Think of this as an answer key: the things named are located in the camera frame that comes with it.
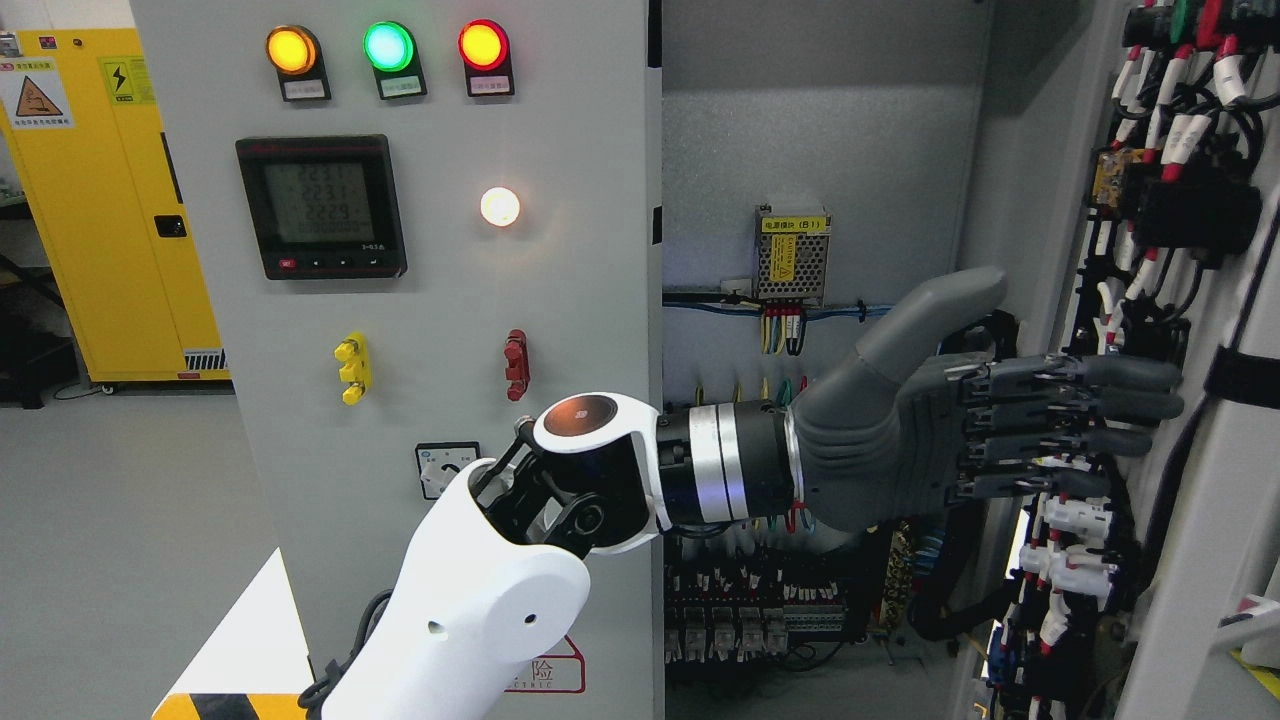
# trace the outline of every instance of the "red terminal connector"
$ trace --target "red terminal connector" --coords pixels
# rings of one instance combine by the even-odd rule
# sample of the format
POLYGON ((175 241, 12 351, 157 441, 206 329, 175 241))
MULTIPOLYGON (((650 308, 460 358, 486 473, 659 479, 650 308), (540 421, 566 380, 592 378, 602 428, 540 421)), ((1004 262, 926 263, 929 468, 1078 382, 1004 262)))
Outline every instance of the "red terminal connector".
POLYGON ((502 355, 507 359, 507 379, 511 387, 507 388, 507 400, 518 401, 529 389, 529 338, 525 331, 515 329, 507 333, 507 346, 502 355))

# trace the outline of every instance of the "digital meter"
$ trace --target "digital meter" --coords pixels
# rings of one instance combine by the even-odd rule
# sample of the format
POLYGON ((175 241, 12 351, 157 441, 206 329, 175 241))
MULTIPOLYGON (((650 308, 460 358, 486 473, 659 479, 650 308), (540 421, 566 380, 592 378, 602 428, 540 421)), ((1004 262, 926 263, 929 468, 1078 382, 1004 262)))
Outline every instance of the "digital meter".
POLYGON ((404 274, 387 136, 250 137, 236 154, 268 278, 404 274))

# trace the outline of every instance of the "silver ring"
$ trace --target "silver ring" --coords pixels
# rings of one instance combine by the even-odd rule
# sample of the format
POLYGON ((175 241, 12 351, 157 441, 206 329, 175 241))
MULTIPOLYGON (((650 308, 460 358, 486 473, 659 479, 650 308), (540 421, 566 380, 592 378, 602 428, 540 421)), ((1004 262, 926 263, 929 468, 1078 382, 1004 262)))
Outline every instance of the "silver ring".
POLYGON ((707 523, 732 520, 724 492, 724 466, 721 461, 719 427, 716 407, 689 410, 689 452, 694 456, 694 484, 698 507, 707 523))
POLYGON ((721 432, 721 457, 724 461, 724 495, 728 496, 728 507, 733 512, 732 520, 750 518, 746 509, 746 487, 742 484, 742 459, 737 454, 737 419, 733 415, 733 406, 730 404, 717 405, 721 432))

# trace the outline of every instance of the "sticker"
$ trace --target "sticker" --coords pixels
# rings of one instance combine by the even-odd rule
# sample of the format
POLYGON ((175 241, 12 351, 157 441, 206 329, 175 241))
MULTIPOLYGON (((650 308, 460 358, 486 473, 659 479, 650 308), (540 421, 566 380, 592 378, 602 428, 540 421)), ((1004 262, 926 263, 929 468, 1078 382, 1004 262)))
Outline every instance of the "sticker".
POLYGON ((155 105, 156 95, 151 90, 151 73, 142 55, 123 55, 119 58, 99 58, 102 67, 102 81, 106 95, 113 105, 155 105))
POLYGON ((13 129, 76 127, 67 90, 52 58, 0 61, 0 101, 13 129))
POLYGON ((324 100, 324 81, 291 79, 284 83, 284 97, 288 100, 324 100))
POLYGON ((422 95, 422 82, 417 79, 417 76, 387 78, 380 85, 383 87, 383 97, 422 95))
POLYGON ((827 232, 827 218, 823 215, 760 218, 760 232, 794 232, 800 234, 827 232))
POLYGON ((474 77, 468 81, 471 92, 476 95, 502 95, 511 92, 511 78, 507 76, 474 77))
POLYGON ((568 635, 527 665, 507 687, 508 693, 586 692, 586 657, 568 635))
POLYGON ((769 282, 788 283, 796 279, 796 237, 794 234, 773 236, 773 251, 769 254, 769 282))

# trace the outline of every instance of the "warning sign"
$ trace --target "warning sign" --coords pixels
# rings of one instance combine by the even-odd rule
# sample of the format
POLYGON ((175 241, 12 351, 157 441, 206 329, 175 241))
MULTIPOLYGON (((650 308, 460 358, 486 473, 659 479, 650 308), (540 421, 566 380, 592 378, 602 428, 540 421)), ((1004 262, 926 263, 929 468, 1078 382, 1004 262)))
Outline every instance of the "warning sign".
POLYGON ((151 76, 142 55, 123 55, 119 58, 99 58, 102 67, 102 81, 106 95, 113 105, 155 105, 156 96, 151 90, 151 76))
POLYGON ((586 692, 586 657, 573 641, 564 639, 545 655, 532 659, 525 670, 507 688, 508 693, 564 693, 586 692))
POLYGON ((22 78, 22 94, 18 96, 18 110, 14 114, 19 118, 60 118, 63 111, 58 109, 58 105, 54 105, 44 90, 31 82, 28 76, 22 78))
POLYGON ((76 127, 67 90, 52 58, 0 61, 0 101, 13 129, 76 127))

